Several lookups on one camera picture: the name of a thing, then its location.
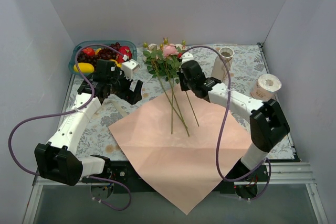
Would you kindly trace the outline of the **peach bud flower stem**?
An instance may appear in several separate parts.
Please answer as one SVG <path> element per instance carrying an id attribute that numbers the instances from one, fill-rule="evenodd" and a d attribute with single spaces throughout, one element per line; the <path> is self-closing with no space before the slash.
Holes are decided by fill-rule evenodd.
<path id="1" fill-rule="evenodd" d="M 167 68 L 167 64 L 163 57 L 163 51 L 161 49 L 157 51 L 156 67 L 157 67 L 158 76 L 160 76 L 166 82 L 171 84 L 169 70 Z M 170 95 L 170 97 L 167 95 L 166 97 L 171 106 L 171 134 L 173 134 L 173 118 L 174 118 L 173 95 Z"/>

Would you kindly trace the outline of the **pink rose flower stem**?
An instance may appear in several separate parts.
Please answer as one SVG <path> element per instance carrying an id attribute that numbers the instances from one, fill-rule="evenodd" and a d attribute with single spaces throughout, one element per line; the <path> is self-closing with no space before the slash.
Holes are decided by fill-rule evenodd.
<path id="1" fill-rule="evenodd" d="M 165 59 L 165 62 L 167 64 L 167 68 L 169 70 L 169 75 L 170 75 L 170 81 L 171 84 L 166 82 L 163 78 L 158 76 L 158 71 L 156 67 L 156 76 L 159 80 L 160 86 L 165 94 L 165 96 L 173 95 L 173 106 L 174 106 L 174 116 L 176 115 L 177 118 L 181 121 L 182 125 L 184 126 L 187 134 L 188 132 L 188 127 L 185 123 L 181 108 L 178 104 L 177 97 L 175 95 L 174 91 L 174 86 L 176 84 L 180 84 L 179 77 L 178 77 L 178 71 L 180 69 L 181 63 L 178 60 L 178 55 L 182 54 L 185 51 L 185 41 L 182 41 L 182 44 L 172 44 L 168 42 L 167 38 L 163 39 L 163 43 L 160 44 L 159 49 L 163 51 L 163 57 Z"/>

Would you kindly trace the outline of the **white rose flower stem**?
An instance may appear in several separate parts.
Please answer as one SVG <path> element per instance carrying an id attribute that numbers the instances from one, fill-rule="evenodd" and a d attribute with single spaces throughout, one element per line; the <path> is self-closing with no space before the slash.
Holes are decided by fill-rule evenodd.
<path id="1" fill-rule="evenodd" d="M 153 79 L 158 79 L 156 76 L 156 57 L 157 51 L 160 45 L 156 44 L 144 44 L 143 56 L 144 56 L 144 63 L 147 65 L 148 73 L 152 75 Z"/>

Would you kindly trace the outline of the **pink wrapping paper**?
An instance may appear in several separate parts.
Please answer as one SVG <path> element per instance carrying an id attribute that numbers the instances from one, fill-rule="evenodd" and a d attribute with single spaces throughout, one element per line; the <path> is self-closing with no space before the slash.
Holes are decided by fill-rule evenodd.
<path id="1" fill-rule="evenodd" d="M 165 94 L 109 129 L 123 153 L 159 194 L 185 214 L 200 203 L 246 153 L 249 133 L 224 107 L 174 88 L 189 135 Z"/>

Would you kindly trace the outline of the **beige printed ribbon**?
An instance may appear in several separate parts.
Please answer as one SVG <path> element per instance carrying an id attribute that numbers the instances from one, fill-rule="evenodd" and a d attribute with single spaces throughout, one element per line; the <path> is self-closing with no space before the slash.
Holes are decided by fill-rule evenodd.
<path id="1" fill-rule="evenodd" d="M 128 115 L 126 110 L 117 102 L 114 100 L 105 100 L 102 104 L 102 106 L 106 110 L 111 110 L 112 108 L 116 110 L 123 118 Z"/>

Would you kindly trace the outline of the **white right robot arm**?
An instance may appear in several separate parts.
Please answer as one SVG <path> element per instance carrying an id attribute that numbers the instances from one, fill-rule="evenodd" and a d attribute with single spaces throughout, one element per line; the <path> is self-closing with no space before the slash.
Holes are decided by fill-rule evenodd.
<path id="1" fill-rule="evenodd" d="M 290 131 L 279 103 L 253 99 L 205 77 L 194 60 L 184 62 L 178 75 L 176 94 L 195 94 L 200 127 L 191 126 L 190 136 L 181 127 L 170 135 L 169 106 L 157 97 L 110 126 L 129 162 L 150 185 L 251 180 Z"/>

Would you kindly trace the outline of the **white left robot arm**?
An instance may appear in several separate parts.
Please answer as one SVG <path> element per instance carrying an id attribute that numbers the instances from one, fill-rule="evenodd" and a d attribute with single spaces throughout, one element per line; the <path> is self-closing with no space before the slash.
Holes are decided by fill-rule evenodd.
<path id="1" fill-rule="evenodd" d="M 94 175 L 100 182 L 111 178 L 108 158 L 90 156 L 77 158 L 76 151 L 87 124 L 109 95 L 114 94 L 134 105 L 141 101 L 142 81 L 130 89 L 139 63 L 131 59 L 117 65 L 99 60 L 96 70 L 86 76 L 77 90 L 74 103 L 56 133 L 45 144 L 34 150 L 38 172 L 42 178 L 74 186 L 82 177 Z"/>

